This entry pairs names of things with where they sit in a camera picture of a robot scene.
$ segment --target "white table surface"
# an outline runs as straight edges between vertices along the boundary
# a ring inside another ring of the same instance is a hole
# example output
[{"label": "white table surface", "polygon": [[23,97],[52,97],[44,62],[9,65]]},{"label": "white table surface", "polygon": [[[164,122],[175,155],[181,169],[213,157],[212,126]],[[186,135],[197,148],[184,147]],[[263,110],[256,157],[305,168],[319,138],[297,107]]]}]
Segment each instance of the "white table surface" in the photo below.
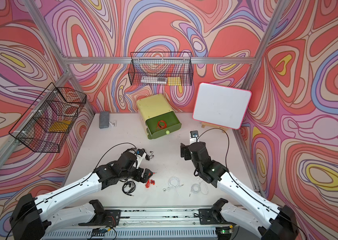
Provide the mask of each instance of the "white table surface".
[{"label": "white table surface", "polygon": [[[185,161],[180,157],[180,143],[189,145],[190,131],[198,130],[199,134],[202,134],[210,127],[201,128],[201,123],[194,120],[191,113],[176,113],[176,116],[182,123],[180,130],[149,140],[137,113],[110,114],[110,121],[116,120],[117,125],[104,129],[99,129],[99,114],[96,114],[65,185],[93,171],[100,157],[109,148],[122,142],[131,142],[138,148],[144,148],[147,152],[154,151],[154,158],[150,161],[144,160],[140,167],[156,172],[151,178],[155,180],[156,184],[150,185],[147,189],[143,183],[136,183],[136,190],[132,193],[134,196],[128,196],[122,192],[123,184],[119,182],[102,191],[83,197],[71,206],[85,204],[93,199],[100,200],[106,207],[205,206],[213,205],[221,197],[229,200],[232,204],[239,204],[231,196],[214,188],[211,184],[207,184],[209,190],[207,195],[199,192],[191,194],[189,197],[191,185],[198,183],[198,180],[193,175],[194,166],[191,160]],[[228,131],[228,135],[230,139],[228,168],[245,185],[253,188],[233,132]],[[225,133],[219,129],[211,130],[205,133],[200,141],[206,142],[211,159],[222,164],[225,163],[228,145]],[[118,160],[121,153],[130,147],[132,146],[129,144],[123,144],[113,148],[99,165]],[[168,187],[168,180],[171,176],[178,177],[181,184],[184,185],[164,192],[162,189]]]}]

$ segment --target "red cable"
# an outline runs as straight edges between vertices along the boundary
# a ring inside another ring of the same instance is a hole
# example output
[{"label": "red cable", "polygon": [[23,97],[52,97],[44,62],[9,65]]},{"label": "red cable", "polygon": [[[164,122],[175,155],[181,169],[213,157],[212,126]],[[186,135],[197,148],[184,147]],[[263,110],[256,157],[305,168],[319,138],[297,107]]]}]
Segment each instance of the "red cable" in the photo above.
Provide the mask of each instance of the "red cable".
[{"label": "red cable", "polygon": [[159,129],[165,129],[166,126],[167,126],[167,125],[166,125],[166,122],[165,122],[164,120],[159,120],[158,123],[157,123],[157,127],[158,127]]},{"label": "red cable", "polygon": [[113,219],[113,223],[112,223],[112,225],[113,225],[113,226],[115,226],[115,225],[116,225],[116,221],[114,220],[114,218],[113,218],[113,216],[112,216],[112,215],[108,215],[108,216],[106,216],[106,217],[111,217],[111,218]]},{"label": "red cable", "polygon": [[146,187],[146,188],[149,188],[150,184],[155,185],[156,182],[155,182],[154,180],[150,180],[150,181],[148,180],[147,183],[145,184],[145,187]]}]

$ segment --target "green drawer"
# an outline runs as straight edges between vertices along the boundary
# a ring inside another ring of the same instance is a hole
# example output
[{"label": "green drawer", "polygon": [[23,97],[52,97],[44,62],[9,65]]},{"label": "green drawer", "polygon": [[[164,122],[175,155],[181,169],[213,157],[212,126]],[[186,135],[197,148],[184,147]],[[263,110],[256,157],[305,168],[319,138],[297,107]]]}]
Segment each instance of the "green drawer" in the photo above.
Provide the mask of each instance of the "green drawer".
[{"label": "green drawer", "polygon": [[[161,120],[166,122],[166,128],[164,129],[158,127],[158,122]],[[149,118],[145,123],[147,126],[146,131],[148,133],[147,138],[149,139],[162,137],[181,128],[181,122],[173,111]]]}]

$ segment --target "black cable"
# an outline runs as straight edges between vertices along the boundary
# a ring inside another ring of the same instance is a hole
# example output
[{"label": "black cable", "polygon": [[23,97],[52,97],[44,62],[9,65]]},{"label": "black cable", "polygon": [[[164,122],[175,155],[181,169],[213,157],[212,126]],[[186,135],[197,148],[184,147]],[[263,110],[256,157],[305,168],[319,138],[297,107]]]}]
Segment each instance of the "black cable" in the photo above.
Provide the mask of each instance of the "black cable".
[{"label": "black cable", "polygon": [[[128,191],[125,191],[125,187],[129,186],[129,190]],[[122,192],[126,195],[129,195],[129,196],[133,196],[131,193],[134,192],[134,190],[136,189],[136,183],[134,181],[127,181],[127,182],[124,182],[123,186],[122,186]]]},{"label": "black cable", "polygon": [[114,230],[114,232],[116,233],[116,236],[112,239],[112,240],[114,240],[116,237],[117,237],[117,231],[116,230]]},{"label": "black cable", "polygon": [[[107,151],[104,153],[104,155],[102,155],[102,157],[99,159],[99,161],[98,161],[98,163],[97,163],[95,169],[98,167],[100,161],[101,161],[102,158],[105,156],[105,154],[107,154],[112,148],[117,147],[118,145],[122,145],[122,144],[131,144],[131,145],[133,145],[133,146],[137,149],[137,147],[136,147],[134,144],[129,143],[129,142],[123,142],[123,143],[114,145],[114,146],[111,147],[109,150],[107,150]],[[83,180],[83,182],[85,182],[86,180],[88,180],[88,179],[92,176],[92,174],[93,174],[93,172],[90,173],[90,175],[89,175],[85,180]],[[63,190],[63,191],[61,191],[61,192],[58,192],[58,193],[52,195],[51,197],[46,198],[45,200],[47,201],[48,199],[51,199],[52,197],[54,197],[54,196],[56,196],[56,195],[58,195],[58,194],[60,194],[60,193],[63,193],[63,192],[65,192],[65,191],[69,190],[69,189],[72,189],[72,188],[74,188],[75,186],[78,186],[78,185],[80,185],[80,184],[78,183],[78,184],[76,184],[76,185],[74,185],[74,186],[71,186],[70,188],[67,188],[67,189],[65,189],[65,190]],[[8,239],[9,234],[12,232],[13,228],[14,228],[15,225],[18,223],[18,221],[19,221],[23,216],[25,216],[32,208],[34,208],[35,206],[37,206],[38,204],[40,204],[40,203],[42,203],[42,202],[44,202],[44,200],[42,200],[41,202],[37,203],[36,205],[34,205],[33,207],[31,207],[29,210],[27,210],[27,211],[26,211],[26,212],[25,212],[25,213],[24,213],[24,214],[23,214],[23,215],[15,222],[15,223],[14,223],[13,227],[10,229],[10,231],[9,231],[8,235],[6,236],[5,240]]]},{"label": "black cable", "polygon": [[117,237],[117,231],[114,230],[114,232],[116,233],[116,236],[112,240],[114,240]]},{"label": "black cable", "polygon": [[[111,218],[113,219],[113,222],[112,222],[112,224],[111,224],[109,227],[111,228],[113,224],[114,224],[114,227],[115,227],[115,226],[116,226],[116,222],[115,222],[115,220],[114,220],[113,216],[111,216],[111,215],[108,215],[108,216],[106,216],[105,218],[107,218],[107,217],[111,217]],[[104,224],[101,224],[101,223],[92,223],[91,225],[101,225],[101,226],[107,226],[107,225],[104,225]],[[92,237],[93,237],[95,234],[98,234],[98,233],[93,233],[93,230],[92,230],[92,233],[91,233],[91,236],[90,236],[90,238],[89,238],[89,239],[92,239]]]},{"label": "black cable", "polygon": [[193,213],[193,216],[194,217],[203,217],[203,218],[209,218],[211,219],[212,217],[207,217],[207,216],[204,216],[204,215],[201,215],[201,214],[196,214],[196,213]]},{"label": "black cable", "polygon": [[6,238],[5,238],[5,240],[7,240],[8,239],[8,237],[9,237],[9,234],[12,232],[12,230],[13,230],[13,228],[17,225],[17,223],[20,221],[20,219],[23,217],[23,216],[25,216],[30,210],[32,210],[34,207],[36,207],[38,204],[40,204],[40,203],[42,203],[42,202],[44,202],[44,201],[41,201],[41,202],[39,202],[39,203],[37,203],[36,205],[34,205],[34,206],[32,206],[29,210],[27,210],[15,223],[14,223],[14,225],[13,225],[13,227],[9,230],[9,232],[8,232],[8,235],[6,235]]},{"label": "black cable", "polygon": [[[226,134],[226,137],[228,137],[228,150],[226,151],[226,156],[225,156],[225,166],[226,166],[226,168],[228,168],[228,161],[227,161],[227,158],[228,158],[228,152],[229,152],[229,135],[228,135],[223,129],[221,129],[221,128],[216,128],[216,127],[215,127],[215,128],[211,128],[211,129],[208,129],[208,130],[206,130],[205,132],[210,131],[210,130],[212,130],[212,129],[219,129],[219,130],[222,130],[222,131]],[[241,185],[239,185],[239,184],[233,179],[233,177],[230,175],[230,173],[229,173],[229,176],[230,176],[230,178],[234,181],[234,183],[235,183],[237,186],[239,186],[239,187],[240,187],[246,194],[248,194],[252,199],[256,200],[258,203],[262,204],[262,206],[266,207],[268,210],[273,211],[273,213],[277,214],[277,216],[280,216],[280,217],[284,218],[285,220],[287,220],[288,222],[290,222],[291,224],[293,224],[294,226],[296,226],[299,230],[301,230],[301,232],[304,234],[305,239],[307,240],[306,233],[305,233],[300,227],[298,227],[298,226],[297,226],[295,223],[293,223],[291,220],[289,220],[289,219],[285,218],[284,216],[280,215],[279,213],[277,213],[277,212],[274,211],[273,209],[270,209],[268,206],[266,206],[265,204],[263,204],[261,201],[259,201],[259,200],[256,199],[255,197],[253,197],[251,194],[249,194],[245,189],[243,189],[243,187],[242,187]]]},{"label": "black cable", "polygon": [[128,152],[128,151],[130,151],[130,150],[133,150],[134,151],[134,155],[136,155],[137,156],[137,147],[136,146],[134,146],[134,148],[129,148],[129,149],[127,149],[126,151],[124,151],[124,153],[125,152]]},{"label": "black cable", "polygon": [[237,235],[238,235],[238,231],[239,231],[239,226],[238,226],[238,229],[237,229],[237,233],[236,233],[236,235],[234,235],[234,237],[233,237],[232,239],[230,239],[230,240],[233,240],[234,238],[236,238],[236,237],[237,237]]},{"label": "black cable", "polygon": [[[119,144],[117,144],[117,145],[114,145],[114,146],[111,147],[109,150],[107,150],[107,151],[104,153],[104,155],[102,155],[102,157],[99,159],[99,161],[97,162],[97,165],[96,165],[96,167],[95,167],[94,169],[96,169],[96,168],[98,167],[100,161],[101,161],[102,158],[105,156],[105,154],[107,154],[107,153],[108,153],[110,150],[112,150],[114,147],[117,147],[118,145],[122,145],[122,144],[131,144],[131,145],[133,145],[135,148],[137,148],[134,144],[129,143],[129,142],[123,142],[123,143],[119,143]],[[90,175],[89,175],[85,180],[83,180],[82,182],[85,182],[86,180],[88,180],[92,175],[93,175],[93,172],[90,173]],[[56,196],[56,195],[58,195],[58,194],[60,194],[60,193],[63,193],[63,192],[65,192],[65,191],[69,190],[69,189],[72,189],[72,188],[74,188],[75,186],[78,186],[78,185],[80,185],[80,183],[77,183],[76,185],[71,186],[71,187],[68,188],[68,189],[65,189],[65,190],[63,190],[63,191],[61,191],[61,192],[58,192],[58,193],[56,193],[55,195],[53,195],[53,196],[51,196],[51,197],[48,197],[48,198],[45,199],[45,200],[51,199],[52,197],[54,197],[54,196]]]},{"label": "black cable", "polygon": [[148,155],[147,152],[146,152],[146,150],[145,150],[144,148],[143,148],[142,150],[146,153],[145,159],[146,159],[147,161],[149,161],[150,159],[152,159],[152,158],[154,157],[152,151],[150,152],[151,154]]}]

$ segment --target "white whiteboard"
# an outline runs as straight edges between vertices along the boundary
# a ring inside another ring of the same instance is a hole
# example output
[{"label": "white whiteboard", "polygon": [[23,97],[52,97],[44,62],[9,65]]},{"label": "white whiteboard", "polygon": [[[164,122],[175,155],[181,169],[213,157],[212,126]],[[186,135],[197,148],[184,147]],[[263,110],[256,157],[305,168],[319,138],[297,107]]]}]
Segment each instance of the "white whiteboard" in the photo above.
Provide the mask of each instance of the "white whiteboard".
[{"label": "white whiteboard", "polygon": [[224,127],[239,129],[251,91],[201,83],[198,88],[193,118]]}]

